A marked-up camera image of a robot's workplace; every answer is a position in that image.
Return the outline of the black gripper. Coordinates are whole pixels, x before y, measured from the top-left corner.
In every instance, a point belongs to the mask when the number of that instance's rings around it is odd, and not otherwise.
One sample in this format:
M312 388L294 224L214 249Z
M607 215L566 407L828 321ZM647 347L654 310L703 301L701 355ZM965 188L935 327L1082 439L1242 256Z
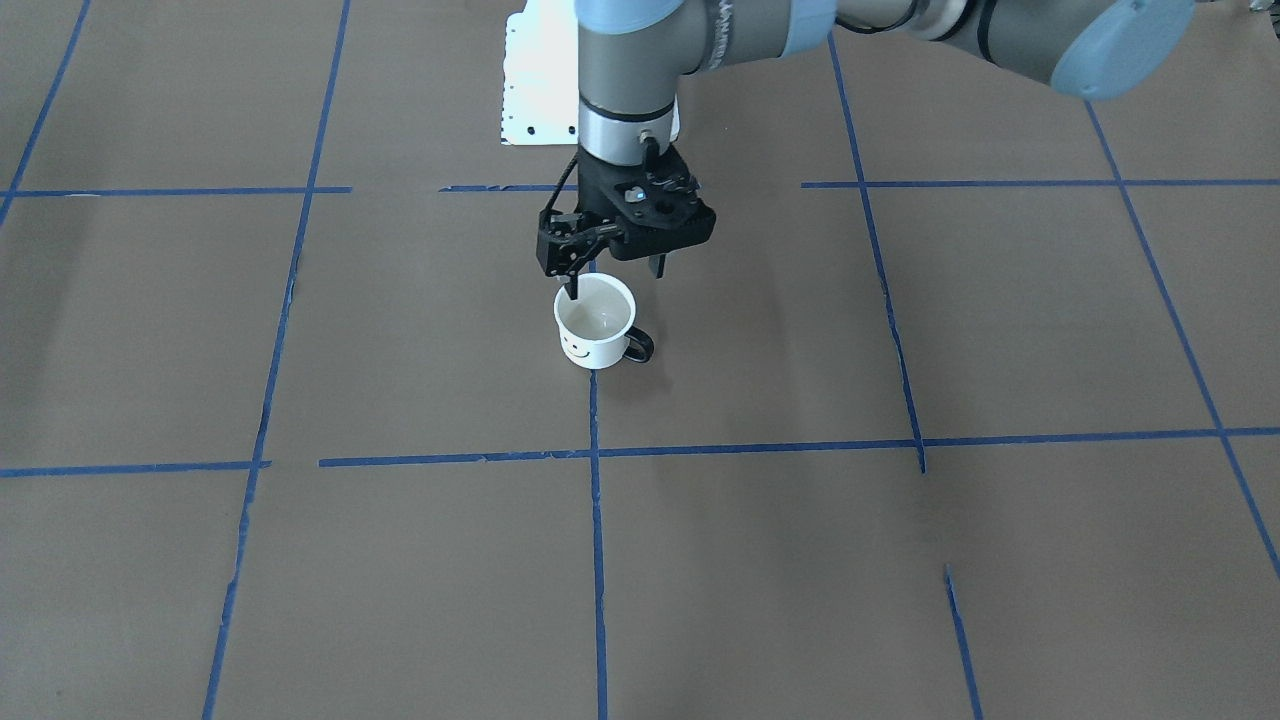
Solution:
M577 173L572 211L548 200L538 217L538 264L544 275L562 277L570 301L579 299L579 277L600 252L618 261L648 259L650 275L666 275L668 254L707 242L716 211L675 146L663 152L643 147L636 167L620 167L579 150L570 169Z

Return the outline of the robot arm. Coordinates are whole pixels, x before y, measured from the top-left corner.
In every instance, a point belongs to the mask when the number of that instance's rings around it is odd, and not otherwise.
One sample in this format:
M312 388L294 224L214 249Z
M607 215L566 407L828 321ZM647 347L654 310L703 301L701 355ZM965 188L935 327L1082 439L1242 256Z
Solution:
M1171 54L1193 1L579 1L579 178L572 211L548 202L536 258L568 299L602 252L646 259L707 242L716 213L669 133L677 85L809 51L841 28L945 44L1055 92L1110 100Z

